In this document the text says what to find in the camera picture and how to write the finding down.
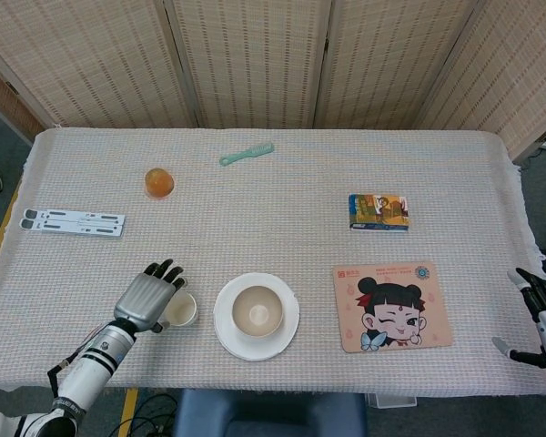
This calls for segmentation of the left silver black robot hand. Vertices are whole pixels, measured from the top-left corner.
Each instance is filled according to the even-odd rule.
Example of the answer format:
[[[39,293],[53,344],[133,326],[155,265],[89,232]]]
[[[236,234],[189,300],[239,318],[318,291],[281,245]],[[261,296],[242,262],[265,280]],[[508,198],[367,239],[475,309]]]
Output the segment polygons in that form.
[[[184,269],[173,263],[172,259],[152,262],[135,276],[116,303],[115,325],[132,337],[139,332],[160,333],[167,328],[163,313],[187,284],[182,277]]]

